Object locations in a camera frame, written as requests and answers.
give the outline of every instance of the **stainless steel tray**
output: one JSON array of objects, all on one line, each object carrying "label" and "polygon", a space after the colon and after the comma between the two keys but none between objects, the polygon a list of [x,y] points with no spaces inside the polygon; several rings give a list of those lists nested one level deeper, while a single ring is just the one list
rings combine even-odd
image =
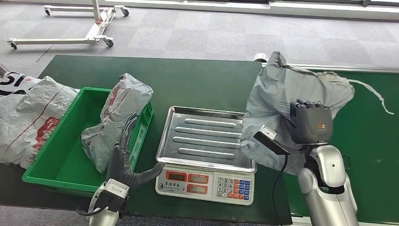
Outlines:
[{"label": "stainless steel tray", "polygon": [[253,173],[255,161],[240,149],[244,113],[169,108],[157,161]]}]

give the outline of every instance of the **wrinkled plastic bag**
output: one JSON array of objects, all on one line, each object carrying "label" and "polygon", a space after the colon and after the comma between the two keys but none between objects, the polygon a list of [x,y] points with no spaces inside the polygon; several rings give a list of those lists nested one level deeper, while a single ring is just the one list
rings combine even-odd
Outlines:
[{"label": "wrinkled plastic bag", "polygon": [[7,73],[0,79],[0,119],[15,109],[16,104],[40,79],[19,73]]},{"label": "wrinkled plastic bag", "polygon": [[[357,80],[348,80],[334,72],[314,73],[286,64],[279,53],[272,53],[267,66],[258,74],[247,101],[247,112],[243,119],[241,150],[250,159],[266,167],[281,170],[284,156],[278,156],[254,138],[254,134],[266,125],[277,132],[276,140],[288,147],[299,149],[289,134],[290,102],[303,99],[320,101],[331,108],[332,117],[354,96],[350,82],[359,83],[373,92],[382,102],[384,99],[371,86]],[[286,173],[296,175],[305,163],[304,155],[288,158]]]},{"label": "wrinkled plastic bag", "polygon": [[[111,151],[125,127],[128,116],[139,115],[150,101],[153,90],[148,85],[126,73],[119,77],[118,84],[111,90],[101,110],[101,123],[85,129],[81,134],[83,150],[94,163],[96,170],[104,173]],[[129,168],[128,153],[125,168]]]},{"label": "wrinkled plastic bag", "polygon": [[50,77],[39,80],[31,89],[29,86],[20,87],[26,94],[7,109],[0,121],[0,162],[20,164],[25,169],[78,93]]}]

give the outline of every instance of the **white strap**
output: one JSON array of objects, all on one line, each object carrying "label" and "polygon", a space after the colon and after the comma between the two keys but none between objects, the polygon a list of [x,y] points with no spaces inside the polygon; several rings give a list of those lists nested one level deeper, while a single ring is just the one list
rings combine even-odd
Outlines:
[{"label": "white strap", "polygon": [[373,87],[371,87],[371,86],[368,85],[368,84],[365,84],[364,82],[358,81],[358,80],[348,79],[348,81],[354,82],[354,83],[358,83],[358,84],[360,84],[360,85],[363,85],[366,89],[368,89],[369,91],[371,91],[372,93],[374,93],[374,95],[376,95],[376,96],[378,97],[378,99],[381,100],[381,104],[382,104],[382,106],[383,106],[385,112],[387,112],[388,114],[394,114],[394,113],[392,113],[392,112],[390,112],[390,111],[388,111],[388,110],[386,109],[383,96],[381,96],[381,94],[379,94]]}]

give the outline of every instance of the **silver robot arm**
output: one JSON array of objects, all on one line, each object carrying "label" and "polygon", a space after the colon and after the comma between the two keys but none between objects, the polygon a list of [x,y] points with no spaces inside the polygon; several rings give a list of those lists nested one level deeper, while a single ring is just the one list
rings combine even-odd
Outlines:
[{"label": "silver robot arm", "polygon": [[358,208],[339,150],[324,145],[313,148],[309,156],[317,162],[319,171],[315,173],[310,168],[302,168],[298,173],[298,182],[312,225],[358,226]]},{"label": "silver robot arm", "polygon": [[290,135],[303,145],[301,150],[280,144],[275,140],[276,132],[264,125],[254,138],[277,155],[305,155],[306,162],[297,176],[313,226],[358,226],[357,205],[341,153],[327,144],[332,134],[331,110],[298,99],[291,103],[290,114]]},{"label": "silver robot arm", "polygon": [[125,169],[124,156],[128,152],[131,130],[136,124],[137,114],[133,113],[126,122],[120,141],[111,152],[106,181],[94,193],[88,211],[77,210],[78,214],[87,217],[89,226],[117,226],[128,201],[129,191],[156,178],[164,167],[164,164],[159,162],[152,169],[142,173]]}]

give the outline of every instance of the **green plastic crate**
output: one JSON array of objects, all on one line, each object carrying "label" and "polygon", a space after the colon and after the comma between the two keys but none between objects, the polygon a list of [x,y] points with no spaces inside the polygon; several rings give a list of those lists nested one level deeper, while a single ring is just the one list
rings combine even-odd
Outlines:
[{"label": "green plastic crate", "polygon": [[[75,195],[92,196],[105,181],[86,156],[80,134],[100,121],[110,89],[84,87],[32,161],[22,180],[47,189]],[[133,170],[154,110],[148,103],[133,128],[129,141],[130,167]]]}]

